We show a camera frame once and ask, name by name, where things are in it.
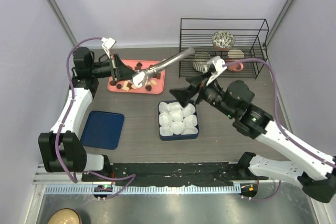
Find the beige bowl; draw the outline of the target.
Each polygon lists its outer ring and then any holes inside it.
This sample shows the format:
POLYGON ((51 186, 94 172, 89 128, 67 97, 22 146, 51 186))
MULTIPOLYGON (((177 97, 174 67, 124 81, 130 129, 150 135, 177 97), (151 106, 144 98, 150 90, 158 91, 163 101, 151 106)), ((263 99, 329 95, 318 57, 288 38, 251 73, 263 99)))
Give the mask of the beige bowl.
POLYGON ((82 224, 81 217, 73 209, 64 208, 55 212, 48 220, 48 224, 82 224))

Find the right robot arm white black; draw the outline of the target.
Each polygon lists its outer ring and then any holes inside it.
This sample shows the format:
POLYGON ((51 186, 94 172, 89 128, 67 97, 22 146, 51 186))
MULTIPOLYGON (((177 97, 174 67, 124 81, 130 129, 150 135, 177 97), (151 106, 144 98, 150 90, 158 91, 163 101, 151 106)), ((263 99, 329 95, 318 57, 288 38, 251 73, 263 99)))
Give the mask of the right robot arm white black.
POLYGON ((188 87, 170 89, 170 94, 182 106, 197 96, 195 104, 207 102, 232 119, 237 132, 289 159, 281 162, 245 152, 238 161, 239 177, 275 178, 299 187, 316 201, 329 203, 335 195, 335 157, 308 145, 278 125, 271 114, 254 105, 255 95, 244 81, 234 81, 223 90, 217 81, 208 83, 208 79, 206 74, 188 77, 188 87))

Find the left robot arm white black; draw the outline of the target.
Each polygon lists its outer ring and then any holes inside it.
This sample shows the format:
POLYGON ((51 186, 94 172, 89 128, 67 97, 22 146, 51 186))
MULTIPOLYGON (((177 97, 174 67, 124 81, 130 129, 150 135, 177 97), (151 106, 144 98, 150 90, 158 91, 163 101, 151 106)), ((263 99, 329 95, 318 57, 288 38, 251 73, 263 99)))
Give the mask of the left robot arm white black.
POLYGON ((44 168, 49 173, 64 172, 76 183, 76 173, 84 172, 85 180, 93 177, 105 182, 114 180, 112 166, 106 155, 89 154, 82 145, 78 132, 84 114, 92 103, 100 78, 116 77, 126 80, 132 71, 118 55, 106 61, 95 61, 95 54, 87 47, 72 50, 73 68, 67 68, 69 93, 63 111, 55 125, 38 137, 44 168))

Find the pink plastic tray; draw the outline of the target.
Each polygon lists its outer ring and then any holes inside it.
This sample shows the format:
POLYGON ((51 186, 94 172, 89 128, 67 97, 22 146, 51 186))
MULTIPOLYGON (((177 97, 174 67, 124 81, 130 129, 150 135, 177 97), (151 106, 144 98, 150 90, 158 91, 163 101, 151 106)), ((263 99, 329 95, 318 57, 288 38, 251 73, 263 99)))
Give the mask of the pink plastic tray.
MULTIPOLYGON (((158 61, 152 61, 152 60, 122 60, 122 62, 127 65, 129 68, 132 68, 133 70, 143 70, 145 68, 148 68, 149 65, 157 64, 158 61), (142 67, 137 67, 137 63, 142 63, 142 67)), ((151 91, 147 91, 145 89, 145 86, 142 86, 141 88, 133 89, 131 88, 132 84, 129 81, 120 81, 118 83, 115 83, 112 78, 110 77, 107 84, 107 89, 110 92, 120 92, 120 93, 141 93, 141 94, 160 94, 163 92, 164 89, 164 80, 165 80, 165 70, 160 72, 161 78, 157 79, 156 76, 153 77, 150 80, 150 83, 147 85, 152 86, 151 91), (157 82, 157 85, 153 85, 151 82, 152 80, 157 82)))

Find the pink mug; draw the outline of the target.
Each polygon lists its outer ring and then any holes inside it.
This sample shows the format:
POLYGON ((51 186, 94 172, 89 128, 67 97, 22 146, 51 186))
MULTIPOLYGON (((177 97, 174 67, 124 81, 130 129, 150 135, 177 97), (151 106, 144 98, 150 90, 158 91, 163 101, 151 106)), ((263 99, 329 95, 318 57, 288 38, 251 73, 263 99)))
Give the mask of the pink mug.
POLYGON ((225 63, 232 63, 235 64, 229 65, 227 70, 229 71, 242 71, 244 68, 243 63, 240 60, 244 59, 244 53, 240 49, 231 49, 228 51, 227 57, 225 59, 225 63))

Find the dark round chocolate piece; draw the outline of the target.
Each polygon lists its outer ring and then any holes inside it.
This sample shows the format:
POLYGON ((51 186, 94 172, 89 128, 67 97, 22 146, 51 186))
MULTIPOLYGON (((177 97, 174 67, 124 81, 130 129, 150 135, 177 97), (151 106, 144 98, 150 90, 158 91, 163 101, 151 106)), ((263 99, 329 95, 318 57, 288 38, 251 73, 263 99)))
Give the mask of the dark round chocolate piece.
POLYGON ((151 91, 151 90, 152 90, 152 86, 151 86, 151 85, 147 85, 147 86, 145 86, 145 89, 146 89, 147 91, 151 91))

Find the patterned ceramic bowl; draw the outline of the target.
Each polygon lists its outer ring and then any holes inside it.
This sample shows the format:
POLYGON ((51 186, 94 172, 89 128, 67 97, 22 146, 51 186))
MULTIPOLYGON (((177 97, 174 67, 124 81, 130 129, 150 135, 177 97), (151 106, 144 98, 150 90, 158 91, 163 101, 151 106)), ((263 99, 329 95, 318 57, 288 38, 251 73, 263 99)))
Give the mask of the patterned ceramic bowl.
POLYGON ((228 31, 220 30, 212 35, 213 46, 220 51, 229 51, 233 48, 236 38, 228 31))

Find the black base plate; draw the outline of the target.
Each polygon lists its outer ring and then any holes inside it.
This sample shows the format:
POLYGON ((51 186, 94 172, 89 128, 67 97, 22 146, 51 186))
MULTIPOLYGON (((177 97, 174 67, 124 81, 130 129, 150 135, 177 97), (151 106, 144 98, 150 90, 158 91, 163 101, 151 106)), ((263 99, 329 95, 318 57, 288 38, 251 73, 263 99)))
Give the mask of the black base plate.
POLYGON ((131 186, 182 187, 230 186, 234 180, 267 180, 257 177, 236 163, 114 163, 109 173, 116 178, 135 175, 131 186))

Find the striped grey mug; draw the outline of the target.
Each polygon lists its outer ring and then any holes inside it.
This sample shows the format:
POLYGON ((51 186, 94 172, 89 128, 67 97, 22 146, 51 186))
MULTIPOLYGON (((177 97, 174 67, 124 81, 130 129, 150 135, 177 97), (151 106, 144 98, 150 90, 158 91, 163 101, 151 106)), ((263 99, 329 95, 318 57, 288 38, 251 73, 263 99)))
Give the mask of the striped grey mug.
POLYGON ((206 52, 198 52, 192 63, 193 68, 197 72, 206 73, 208 72, 207 62, 211 59, 211 56, 206 52))

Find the metal tongs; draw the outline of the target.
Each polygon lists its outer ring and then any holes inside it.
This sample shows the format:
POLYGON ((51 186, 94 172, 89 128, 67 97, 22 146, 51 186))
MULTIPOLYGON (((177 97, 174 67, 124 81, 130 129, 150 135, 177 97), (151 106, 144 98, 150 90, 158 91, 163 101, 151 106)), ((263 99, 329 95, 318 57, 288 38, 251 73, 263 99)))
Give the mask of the metal tongs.
POLYGON ((140 88, 142 86, 147 85, 150 80, 155 77, 159 72, 162 72, 165 70, 168 66, 173 65, 182 59, 191 56, 192 54, 195 54, 195 50, 193 47, 189 47, 176 55, 173 55, 169 58, 166 58, 157 64, 154 64, 154 67, 150 69, 149 67, 143 70, 138 71, 133 78, 130 80, 130 82, 137 86, 137 88, 140 88))

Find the dark blue box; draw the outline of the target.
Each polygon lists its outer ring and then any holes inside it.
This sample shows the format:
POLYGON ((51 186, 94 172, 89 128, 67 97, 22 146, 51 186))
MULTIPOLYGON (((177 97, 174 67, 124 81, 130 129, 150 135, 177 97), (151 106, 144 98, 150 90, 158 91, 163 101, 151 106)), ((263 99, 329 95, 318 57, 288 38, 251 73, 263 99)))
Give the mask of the dark blue box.
POLYGON ((194 140, 200 132, 193 100, 183 107, 177 101, 158 104, 159 138, 162 141, 194 140))

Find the white paper cupcake liner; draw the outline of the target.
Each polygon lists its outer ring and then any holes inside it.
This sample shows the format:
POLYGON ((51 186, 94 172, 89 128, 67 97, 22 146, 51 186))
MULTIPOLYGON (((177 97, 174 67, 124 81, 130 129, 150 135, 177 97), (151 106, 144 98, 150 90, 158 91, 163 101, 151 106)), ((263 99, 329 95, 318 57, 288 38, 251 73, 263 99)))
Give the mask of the white paper cupcake liner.
POLYGON ((171 124, 172 124, 172 118, 168 113, 162 112, 159 114, 159 125, 160 126, 170 127, 171 124))
POLYGON ((173 136, 173 131, 169 126, 160 126, 159 133, 161 136, 173 136))
POLYGON ((192 115, 196 112, 196 108, 193 104, 189 103, 186 107, 182 109, 183 117, 186 118, 189 115, 192 115))
POLYGON ((167 104, 167 110, 169 112, 181 110, 183 107, 178 102, 171 102, 167 104))
POLYGON ((167 103, 166 102, 160 102, 159 103, 159 106, 158 106, 158 108, 159 108, 159 112, 160 113, 169 113, 169 110, 168 110, 168 108, 167 108, 167 103))
POLYGON ((185 127, 196 127, 198 125, 197 116, 191 114, 184 118, 183 123, 185 127))
POLYGON ((196 127, 185 127, 181 132, 182 135, 195 135, 198 134, 198 129, 196 127))
POLYGON ((174 121, 171 124, 171 130, 174 135, 181 135, 185 126, 184 123, 181 121, 174 121))
POLYGON ((182 110, 172 111, 169 115, 173 122, 183 122, 184 120, 182 110))

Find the dark blue box lid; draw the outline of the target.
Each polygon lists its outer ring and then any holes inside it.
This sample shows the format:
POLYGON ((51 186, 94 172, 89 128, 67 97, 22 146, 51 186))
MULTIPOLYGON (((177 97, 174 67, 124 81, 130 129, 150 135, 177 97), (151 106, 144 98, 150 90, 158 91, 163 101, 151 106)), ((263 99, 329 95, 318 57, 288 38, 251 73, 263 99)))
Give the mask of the dark blue box lid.
POLYGON ((85 147, 115 150, 119 144, 123 124, 123 114, 91 111, 80 141, 85 147))

